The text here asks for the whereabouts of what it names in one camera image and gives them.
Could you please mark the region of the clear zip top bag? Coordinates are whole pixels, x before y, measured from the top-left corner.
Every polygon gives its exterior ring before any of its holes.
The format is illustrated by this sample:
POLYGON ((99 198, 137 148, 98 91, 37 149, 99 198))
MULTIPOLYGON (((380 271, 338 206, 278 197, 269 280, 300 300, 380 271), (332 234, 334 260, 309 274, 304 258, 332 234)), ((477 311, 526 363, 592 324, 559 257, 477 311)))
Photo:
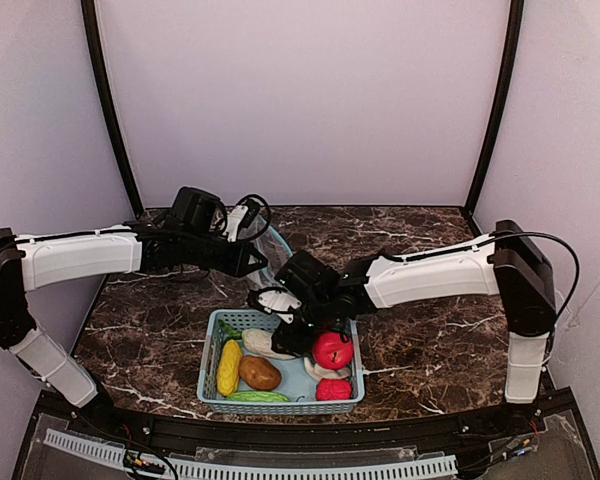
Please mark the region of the clear zip top bag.
POLYGON ((258 215, 247 228, 239 231, 238 238, 245 239, 260 233, 252 243, 268 259, 268 265, 249 274, 246 279, 250 289, 259 290, 277 285, 275 275, 293 255, 292 249, 283 236, 272 226, 267 229, 266 218, 258 215))

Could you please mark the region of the white bitter gourd toy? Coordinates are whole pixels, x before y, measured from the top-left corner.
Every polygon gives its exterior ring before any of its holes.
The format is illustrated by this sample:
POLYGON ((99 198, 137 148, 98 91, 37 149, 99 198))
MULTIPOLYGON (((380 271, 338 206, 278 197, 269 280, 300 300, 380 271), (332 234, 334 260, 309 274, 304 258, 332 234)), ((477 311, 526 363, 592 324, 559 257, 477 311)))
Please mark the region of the white bitter gourd toy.
POLYGON ((261 329, 246 329, 242 332, 246 350, 253 355, 281 361, 294 360, 295 356, 278 353, 272 349, 272 333, 261 329))

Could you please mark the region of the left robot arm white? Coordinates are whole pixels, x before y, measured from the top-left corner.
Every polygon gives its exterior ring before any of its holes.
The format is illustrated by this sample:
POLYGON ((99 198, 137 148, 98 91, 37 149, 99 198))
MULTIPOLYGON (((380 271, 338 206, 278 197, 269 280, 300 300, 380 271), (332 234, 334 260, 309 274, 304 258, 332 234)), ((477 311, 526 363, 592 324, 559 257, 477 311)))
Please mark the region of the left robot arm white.
POLYGON ((29 295, 111 274, 161 274, 179 267, 243 278, 267 267, 256 245, 271 208, 258 194, 227 207, 215 194, 182 187, 154 218, 66 233, 0 229, 0 349, 72 406, 103 397, 94 377, 34 317, 29 295))

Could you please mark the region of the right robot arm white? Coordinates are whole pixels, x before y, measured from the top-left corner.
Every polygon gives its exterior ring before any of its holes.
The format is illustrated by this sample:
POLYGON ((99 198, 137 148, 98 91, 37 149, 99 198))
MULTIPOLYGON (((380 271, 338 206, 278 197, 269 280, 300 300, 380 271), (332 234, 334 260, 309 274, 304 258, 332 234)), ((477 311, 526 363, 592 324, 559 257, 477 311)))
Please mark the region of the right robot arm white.
POLYGON ((256 299, 282 319, 275 349, 301 356, 319 331, 340 320, 412 301, 497 295, 509 332, 504 398, 509 404, 530 404, 564 310, 556 303, 553 268, 538 239, 568 245, 503 220, 493 232, 460 244, 403 255, 379 252, 350 261, 341 272, 300 250, 276 274, 274 290, 256 299))

